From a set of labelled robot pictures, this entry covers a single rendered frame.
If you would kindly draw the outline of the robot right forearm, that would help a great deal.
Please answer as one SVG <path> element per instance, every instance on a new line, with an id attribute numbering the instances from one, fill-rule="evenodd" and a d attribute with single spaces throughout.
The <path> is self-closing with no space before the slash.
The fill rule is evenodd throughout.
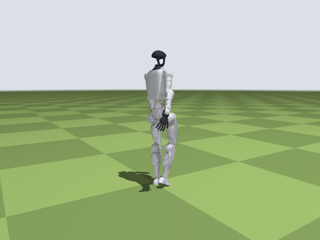
<path id="1" fill-rule="evenodd" d="M 172 105 L 172 100 L 173 100 L 173 96 L 174 96 L 174 91 L 173 90 L 169 90 L 167 97 L 165 97 L 165 106 L 164 106 L 164 114 L 169 115 L 170 110 L 171 110 L 171 105 Z"/>

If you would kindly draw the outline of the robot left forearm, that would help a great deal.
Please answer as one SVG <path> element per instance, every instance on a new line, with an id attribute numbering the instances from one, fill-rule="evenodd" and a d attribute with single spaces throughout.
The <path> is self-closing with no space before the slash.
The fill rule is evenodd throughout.
<path id="1" fill-rule="evenodd" d="M 149 102 L 149 108 L 152 110 L 154 109 L 154 104 L 155 104 L 155 100 L 154 99 L 149 99 L 149 97 L 147 96 L 147 100 Z"/>

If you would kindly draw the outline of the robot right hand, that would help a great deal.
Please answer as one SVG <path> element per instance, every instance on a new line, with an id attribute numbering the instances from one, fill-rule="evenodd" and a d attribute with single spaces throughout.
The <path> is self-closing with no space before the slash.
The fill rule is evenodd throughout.
<path id="1" fill-rule="evenodd" d="M 160 118 L 160 120 L 159 120 L 159 123 L 158 123 L 158 125 L 156 126 L 156 128 L 159 126 L 159 128 L 158 128 L 158 130 L 159 131 L 161 131 L 162 129 L 162 131 L 164 131 L 165 130 L 165 128 L 168 128 L 169 127 L 169 122 L 168 122 L 168 117 L 169 117 L 169 115 L 167 115 L 167 114 L 165 114 L 165 109 L 163 110 L 163 113 L 162 113 L 162 117 Z M 161 124 L 160 124 L 161 123 Z M 167 125 L 167 126 L 166 126 Z M 162 127 L 161 127 L 162 126 Z"/>

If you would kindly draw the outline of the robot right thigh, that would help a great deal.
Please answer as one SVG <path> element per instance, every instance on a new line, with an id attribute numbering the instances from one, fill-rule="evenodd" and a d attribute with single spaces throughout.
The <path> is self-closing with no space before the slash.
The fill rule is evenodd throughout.
<path id="1" fill-rule="evenodd" d="M 167 118 L 168 118 L 168 128 L 166 129 L 166 131 L 168 136 L 168 143 L 164 146 L 164 150 L 167 153 L 169 153 L 170 145 L 174 145 L 176 147 L 177 135 L 178 135 L 178 124 L 177 124 L 176 115 L 174 113 L 170 112 Z"/>

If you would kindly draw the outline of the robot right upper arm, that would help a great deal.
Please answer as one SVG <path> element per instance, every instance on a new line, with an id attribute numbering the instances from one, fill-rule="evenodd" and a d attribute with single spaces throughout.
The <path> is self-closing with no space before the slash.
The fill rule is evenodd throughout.
<path id="1" fill-rule="evenodd" d="M 173 73 L 163 70 L 162 76 L 164 77 L 165 96 L 167 97 L 169 90 L 171 90 Z"/>

